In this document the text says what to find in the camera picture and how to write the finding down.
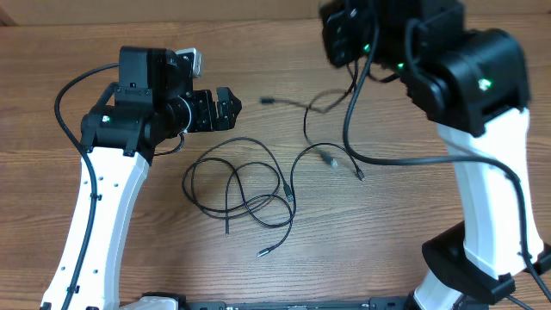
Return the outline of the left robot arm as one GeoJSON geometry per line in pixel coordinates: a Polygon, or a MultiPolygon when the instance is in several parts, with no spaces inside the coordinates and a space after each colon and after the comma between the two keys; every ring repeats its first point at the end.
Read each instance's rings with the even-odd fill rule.
{"type": "Polygon", "coordinates": [[[234,128],[241,101],[227,87],[194,90],[195,48],[124,46],[110,83],[68,137],[81,156],[77,202],[43,309],[116,309],[133,207],[155,149],[186,133],[234,128]]]}

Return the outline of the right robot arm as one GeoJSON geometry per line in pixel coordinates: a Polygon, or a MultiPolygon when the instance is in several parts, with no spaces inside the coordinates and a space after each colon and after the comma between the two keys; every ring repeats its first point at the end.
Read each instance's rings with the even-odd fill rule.
{"type": "Polygon", "coordinates": [[[331,1],[319,10],[336,67],[364,59],[436,124],[455,170],[463,219],[425,242],[428,273],[405,309],[486,309],[512,298],[525,272],[538,286],[550,247],[531,207],[529,80],[523,49],[497,28],[469,29],[459,1],[331,1]]]}

